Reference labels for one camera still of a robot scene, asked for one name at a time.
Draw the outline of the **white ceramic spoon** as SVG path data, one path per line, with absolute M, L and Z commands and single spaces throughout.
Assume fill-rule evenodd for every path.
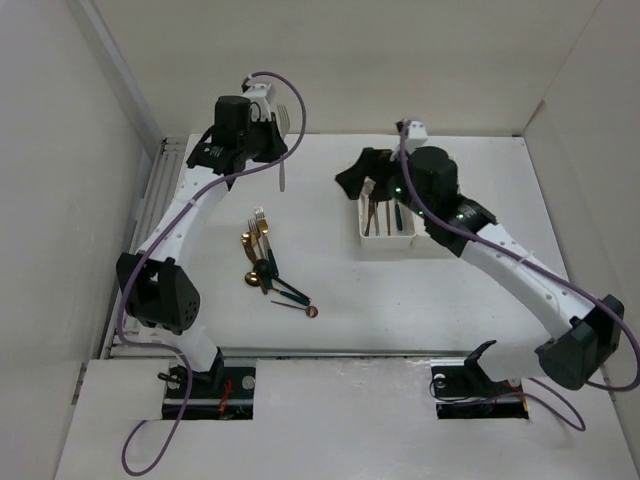
M 361 189 L 361 195 L 367 200 L 372 199 L 372 194 L 374 192 L 375 186 L 376 182 L 374 180 L 366 178 Z

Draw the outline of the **brown wooden spoon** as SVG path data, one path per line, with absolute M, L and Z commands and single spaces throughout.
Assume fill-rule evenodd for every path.
M 365 236 L 369 236 L 370 234 L 371 221 L 372 221 L 372 218 L 374 217 L 375 210 L 376 210 L 375 202 L 370 197 L 368 197 L 367 209 L 366 209 L 366 223 L 365 223 L 365 229 L 364 229 Z

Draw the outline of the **black round spoon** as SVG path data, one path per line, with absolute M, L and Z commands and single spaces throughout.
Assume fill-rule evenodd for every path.
M 303 294 L 301 291 L 294 288 L 289 283 L 282 280 L 280 277 L 276 276 L 272 272 L 270 263 L 267 260 L 258 259 L 254 263 L 252 271 L 266 283 L 266 286 L 268 288 L 271 288 L 273 283 L 277 283 L 280 286 L 284 287 L 288 293 L 290 293 L 297 299 L 300 299 L 304 304 L 309 305 L 311 303 L 311 298 L 309 296 Z

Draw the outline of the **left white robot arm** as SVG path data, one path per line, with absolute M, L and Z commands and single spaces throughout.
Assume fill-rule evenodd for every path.
M 201 396 L 217 394 L 224 373 L 219 349 L 198 324 L 201 296 L 187 274 L 197 240 L 217 204 L 248 162 L 272 164 L 288 148 L 272 110 L 273 93 L 259 83 L 240 95 L 218 98 L 214 123 L 196 143 L 168 209 L 149 238 L 116 263 L 126 313 L 179 349 L 192 370 L 189 384 Z

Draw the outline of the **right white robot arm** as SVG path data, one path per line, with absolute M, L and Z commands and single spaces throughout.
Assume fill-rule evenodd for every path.
M 375 201 L 396 200 L 421 217 L 436 243 L 490 276 L 547 331 L 546 341 L 482 343 L 464 361 L 470 391 L 484 394 L 498 382 L 529 376 L 579 390 L 617 350 L 621 329 L 610 315 L 623 315 L 622 303 L 607 296 L 595 305 L 542 275 L 544 264 L 528 256 L 489 210 L 460 193 L 457 165 L 445 150 L 419 147 L 404 168 L 391 151 L 365 148 L 335 180 L 351 200 L 372 180 Z

